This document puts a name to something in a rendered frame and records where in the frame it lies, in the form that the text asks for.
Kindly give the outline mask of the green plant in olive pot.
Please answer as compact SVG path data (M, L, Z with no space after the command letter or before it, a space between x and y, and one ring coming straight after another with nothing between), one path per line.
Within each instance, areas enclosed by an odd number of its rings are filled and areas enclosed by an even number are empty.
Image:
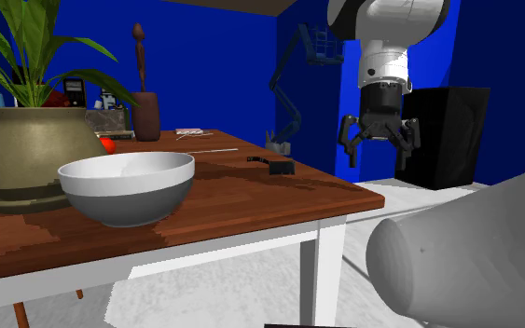
M106 151L85 120L83 108L47 107L51 92L66 77L80 77L134 103L115 78L97 69L75 69L44 77L57 50L74 43L56 35L61 0L0 0L0 12L12 34L0 32L0 53L11 70L0 65L0 85L18 102L0 107L0 213L53 211L68 206L59 167Z

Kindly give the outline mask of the wooden table with white legs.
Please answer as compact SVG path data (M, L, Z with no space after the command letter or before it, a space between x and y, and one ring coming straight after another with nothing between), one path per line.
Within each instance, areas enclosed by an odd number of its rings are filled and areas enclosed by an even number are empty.
M24 303L50 295L192 267L296 244L300 248L300 321L335 322L346 220L379 209L382 195L304 164L269 175L272 153L222 131L154 143L121 141L119 152L239 148L194 154L193 186L179 210L155 223L108 227L72 208L0 215L0 307L26 318Z

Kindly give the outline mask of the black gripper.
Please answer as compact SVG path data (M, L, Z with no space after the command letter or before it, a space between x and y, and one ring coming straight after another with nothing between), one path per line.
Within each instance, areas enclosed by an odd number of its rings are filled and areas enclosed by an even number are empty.
M338 143L349 156L349 166L356 167L357 145L364 139L388 139L396 148L395 169L403 171L412 151L421 147L417 118L401 120L402 87L398 83L376 82L361 88L359 117L341 119ZM352 139L349 130L358 125L360 132Z

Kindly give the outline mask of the black block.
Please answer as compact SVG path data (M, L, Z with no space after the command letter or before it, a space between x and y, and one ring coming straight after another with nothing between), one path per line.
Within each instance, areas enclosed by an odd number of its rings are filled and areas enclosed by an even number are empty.
M474 180L489 88L415 89L404 97L402 118L417 118L421 147L394 178L440 190Z

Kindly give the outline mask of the brown wooden figure vase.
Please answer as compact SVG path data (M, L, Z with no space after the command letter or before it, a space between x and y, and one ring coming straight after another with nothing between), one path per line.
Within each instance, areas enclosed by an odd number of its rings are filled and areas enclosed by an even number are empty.
M140 78L140 90L133 92L135 105L132 107L132 123L135 138L139 142L155 142L160 138L159 100L155 92L145 87L145 33L140 23L135 23L131 31L135 39L135 55Z

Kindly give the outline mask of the thin white stick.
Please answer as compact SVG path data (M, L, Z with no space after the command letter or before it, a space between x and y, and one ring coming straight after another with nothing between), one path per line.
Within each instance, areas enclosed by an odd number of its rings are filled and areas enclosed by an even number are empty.
M189 151L185 154L194 155L194 154L207 154L207 153L221 153L221 152L233 152L238 151L239 148L223 148L223 149L211 149L211 150L199 150L199 151Z

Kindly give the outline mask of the white and grey bowl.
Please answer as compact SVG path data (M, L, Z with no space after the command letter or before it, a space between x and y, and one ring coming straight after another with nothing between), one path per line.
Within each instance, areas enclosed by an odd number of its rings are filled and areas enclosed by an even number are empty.
M179 208L192 187L195 158L136 152L91 157L58 168L70 204L105 226L155 223Z

